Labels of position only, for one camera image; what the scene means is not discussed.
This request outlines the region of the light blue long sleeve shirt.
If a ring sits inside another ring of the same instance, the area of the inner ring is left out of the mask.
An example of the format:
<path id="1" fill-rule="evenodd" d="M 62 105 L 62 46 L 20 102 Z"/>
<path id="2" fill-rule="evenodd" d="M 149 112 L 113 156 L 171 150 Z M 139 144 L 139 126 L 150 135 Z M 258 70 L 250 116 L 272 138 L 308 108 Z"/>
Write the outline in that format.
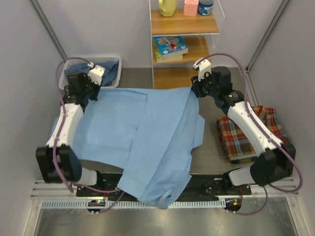
<path id="1" fill-rule="evenodd" d="M 119 189 L 166 209 L 190 181 L 204 125 L 189 87 L 103 89 L 88 103 L 72 149 L 81 160 L 122 168 Z"/>

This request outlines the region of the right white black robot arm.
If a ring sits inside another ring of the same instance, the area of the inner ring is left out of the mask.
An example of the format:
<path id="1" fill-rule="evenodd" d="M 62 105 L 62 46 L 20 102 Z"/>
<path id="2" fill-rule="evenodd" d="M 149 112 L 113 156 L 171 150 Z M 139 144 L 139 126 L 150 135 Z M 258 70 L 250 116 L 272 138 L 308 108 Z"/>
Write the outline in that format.
<path id="1" fill-rule="evenodd" d="M 243 93 L 233 89 L 230 70 L 211 65 L 194 65 L 193 69 L 198 73 L 191 78 L 196 97 L 212 97 L 215 105 L 243 131 L 257 156 L 251 166 L 224 173 L 224 192 L 234 194 L 240 185 L 255 183 L 263 187 L 290 177 L 295 147 L 277 138 L 254 113 Z"/>

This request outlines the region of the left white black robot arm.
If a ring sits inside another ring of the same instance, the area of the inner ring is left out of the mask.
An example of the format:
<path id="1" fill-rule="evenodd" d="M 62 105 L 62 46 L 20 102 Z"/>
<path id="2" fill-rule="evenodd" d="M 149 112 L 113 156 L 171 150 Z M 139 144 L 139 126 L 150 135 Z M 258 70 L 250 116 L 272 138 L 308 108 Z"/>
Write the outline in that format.
<path id="1" fill-rule="evenodd" d="M 35 156 L 46 183 L 70 182 L 87 185 L 88 191 L 100 196 L 105 184 L 97 179 L 97 172 L 82 167 L 73 150 L 77 126 L 89 101 L 97 100 L 103 69 L 86 73 L 71 73 L 64 88 L 61 111 L 54 132 L 44 147 L 36 149 Z"/>

